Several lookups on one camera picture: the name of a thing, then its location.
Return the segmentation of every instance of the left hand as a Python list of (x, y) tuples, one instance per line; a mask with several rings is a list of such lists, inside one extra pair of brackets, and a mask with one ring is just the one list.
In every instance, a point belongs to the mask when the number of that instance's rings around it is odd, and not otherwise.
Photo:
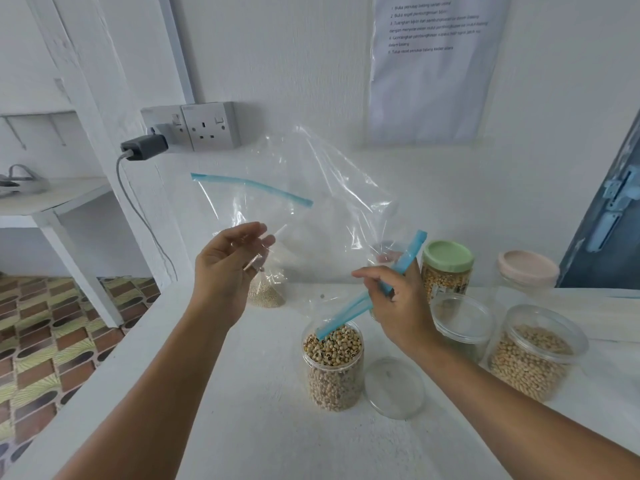
[(275, 237), (260, 239), (267, 226), (249, 222), (217, 234), (196, 258), (195, 284), (188, 310), (231, 328), (244, 312), (249, 284), (256, 270), (244, 268), (258, 254), (266, 254)]

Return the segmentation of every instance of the power socket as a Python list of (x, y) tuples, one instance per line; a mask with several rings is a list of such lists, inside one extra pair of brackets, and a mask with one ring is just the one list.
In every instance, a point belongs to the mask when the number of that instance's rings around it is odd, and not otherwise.
[(191, 153), (194, 151), (187, 123), (180, 106), (147, 107), (142, 111), (147, 133), (164, 136), (168, 153)]
[(236, 113), (232, 102), (210, 102), (182, 106), (193, 150), (232, 150), (240, 146)]

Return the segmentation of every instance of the instruction sheet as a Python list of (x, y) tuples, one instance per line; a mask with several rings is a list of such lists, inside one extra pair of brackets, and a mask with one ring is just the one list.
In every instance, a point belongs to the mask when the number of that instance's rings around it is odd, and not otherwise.
[(476, 137), (510, 0), (374, 0), (370, 144)]

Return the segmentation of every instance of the right hand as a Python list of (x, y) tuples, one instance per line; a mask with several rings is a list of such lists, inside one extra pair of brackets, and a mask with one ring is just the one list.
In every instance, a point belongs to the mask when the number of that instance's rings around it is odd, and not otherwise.
[[(411, 357), (421, 347), (443, 345), (442, 336), (431, 317), (416, 260), (407, 268), (405, 276), (387, 266), (363, 267), (352, 275), (364, 278), (376, 320), (382, 325), (385, 335), (405, 354)], [(380, 281), (393, 287), (393, 299), (380, 290)]]

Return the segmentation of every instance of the patterned floor tile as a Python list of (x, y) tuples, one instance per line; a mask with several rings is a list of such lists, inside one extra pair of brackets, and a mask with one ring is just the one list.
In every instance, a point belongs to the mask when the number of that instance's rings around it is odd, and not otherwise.
[(71, 278), (0, 276), (0, 478), (159, 296), (152, 278), (100, 278), (108, 328)]

